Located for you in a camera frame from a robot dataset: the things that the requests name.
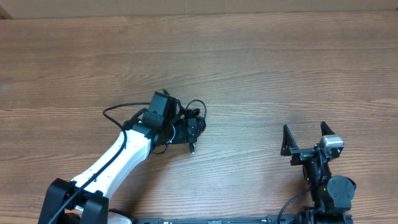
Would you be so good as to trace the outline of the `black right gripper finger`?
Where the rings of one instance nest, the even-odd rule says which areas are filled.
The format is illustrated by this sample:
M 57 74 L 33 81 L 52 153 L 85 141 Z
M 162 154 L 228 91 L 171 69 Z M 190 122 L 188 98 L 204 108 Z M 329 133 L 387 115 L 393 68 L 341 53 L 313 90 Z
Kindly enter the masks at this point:
M 288 124 L 285 124 L 283 127 L 283 140 L 280 154 L 281 156 L 291 156 L 292 154 L 296 153 L 297 150 L 298 146 L 295 142 L 295 139 L 290 132 Z
M 334 135 L 334 134 L 335 134 L 335 133 L 330 129 L 330 127 L 326 124 L 325 121 L 322 121 L 322 122 L 320 123 L 320 128 L 321 128 L 322 136 Z

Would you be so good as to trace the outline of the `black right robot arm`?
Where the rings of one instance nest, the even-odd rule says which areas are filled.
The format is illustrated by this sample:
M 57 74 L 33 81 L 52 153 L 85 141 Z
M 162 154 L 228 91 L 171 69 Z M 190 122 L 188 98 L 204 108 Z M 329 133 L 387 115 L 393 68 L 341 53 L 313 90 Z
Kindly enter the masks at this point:
M 302 166 L 308 189 L 290 199 L 277 215 L 276 223 L 353 223 L 351 201 L 356 183 L 345 176 L 333 176 L 328 163 L 339 158 L 345 146 L 343 138 L 335 134 L 326 122 L 320 123 L 322 137 L 312 148 L 300 149 L 287 124 L 283 127 L 281 156 L 290 156 L 292 166 Z M 294 201 L 310 194 L 312 206 L 296 215 L 284 215 Z

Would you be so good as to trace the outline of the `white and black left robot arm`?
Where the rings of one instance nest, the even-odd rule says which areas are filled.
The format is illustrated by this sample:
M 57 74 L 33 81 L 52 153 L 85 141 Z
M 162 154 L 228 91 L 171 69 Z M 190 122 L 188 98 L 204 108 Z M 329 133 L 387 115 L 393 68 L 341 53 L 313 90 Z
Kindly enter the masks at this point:
M 55 179 L 47 189 L 39 223 L 133 223 L 109 208 L 109 201 L 129 173 L 157 146 L 195 142 L 205 129 L 200 109 L 144 105 L 120 126 L 114 144 L 87 170 L 70 181 Z

